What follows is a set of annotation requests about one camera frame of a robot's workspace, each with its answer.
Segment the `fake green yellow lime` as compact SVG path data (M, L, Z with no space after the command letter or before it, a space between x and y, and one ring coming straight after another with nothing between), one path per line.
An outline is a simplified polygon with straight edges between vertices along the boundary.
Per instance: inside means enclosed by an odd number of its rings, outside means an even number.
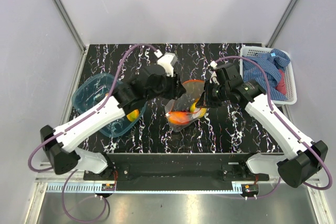
M197 113L197 112L200 110L200 108L198 108L198 107L196 106L196 104L197 104L197 100L195 100L195 101L193 102L193 104L190 106L190 112L191 112L191 113Z

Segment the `clear zip top bag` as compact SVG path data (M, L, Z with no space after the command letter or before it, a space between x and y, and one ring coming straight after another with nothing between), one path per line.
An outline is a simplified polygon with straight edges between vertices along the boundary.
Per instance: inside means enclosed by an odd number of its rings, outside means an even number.
M186 89L186 93L183 94L177 100L170 100L164 107L165 110L165 117L166 114L173 111L181 111L181 112L189 112L190 113L190 106L193 104L195 100L198 100L203 91L204 91L204 84L205 82L202 80L188 80L182 83L184 88ZM196 114L197 119L193 120L191 123L187 125L174 125L168 122L168 125L174 132L180 132L182 129L190 126L194 121L199 120L202 118L207 112L206 108L200 108L200 110Z

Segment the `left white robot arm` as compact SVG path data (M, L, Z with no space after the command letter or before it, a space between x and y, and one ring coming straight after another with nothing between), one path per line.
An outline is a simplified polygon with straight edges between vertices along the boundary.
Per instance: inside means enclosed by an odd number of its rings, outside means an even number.
M83 150L78 146L93 133L119 120L134 110L141 110L154 98L178 99L186 90L179 74L166 73L164 67L154 64L139 71L133 78L113 88L101 102L74 120L52 129L41 130L46 153L55 174L62 175L73 169L87 170L103 180L113 175L113 165L105 155Z

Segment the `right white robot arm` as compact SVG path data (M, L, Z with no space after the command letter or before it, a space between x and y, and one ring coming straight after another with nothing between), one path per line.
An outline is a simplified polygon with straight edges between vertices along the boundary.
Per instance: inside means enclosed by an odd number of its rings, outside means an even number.
M212 76L205 82L196 107L218 108L226 101L238 104L263 126L283 152L250 154L238 167L242 179L267 174L279 176L287 185L297 188L326 167L326 144L314 142L295 127L272 103L267 89L255 80L245 82L232 63L218 66L213 61L209 68Z

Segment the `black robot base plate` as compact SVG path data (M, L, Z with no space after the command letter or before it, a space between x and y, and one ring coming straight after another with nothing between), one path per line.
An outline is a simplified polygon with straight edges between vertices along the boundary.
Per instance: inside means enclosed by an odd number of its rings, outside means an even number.
M267 182L244 161L249 154L109 154L117 172L117 191L230 190L233 182Z

